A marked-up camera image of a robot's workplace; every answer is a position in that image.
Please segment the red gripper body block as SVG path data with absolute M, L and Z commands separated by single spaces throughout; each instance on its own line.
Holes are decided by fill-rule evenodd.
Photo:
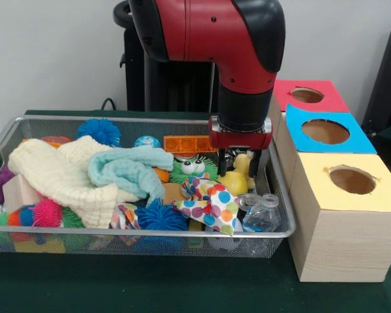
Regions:
M 266 149 L 272 140 L 272 121 L 267 117 L 257 132 L 234 132 L 223 128 L 218 116 L 209 117 L 210 144 L 216 149 L 247 148 L 251 151 Z

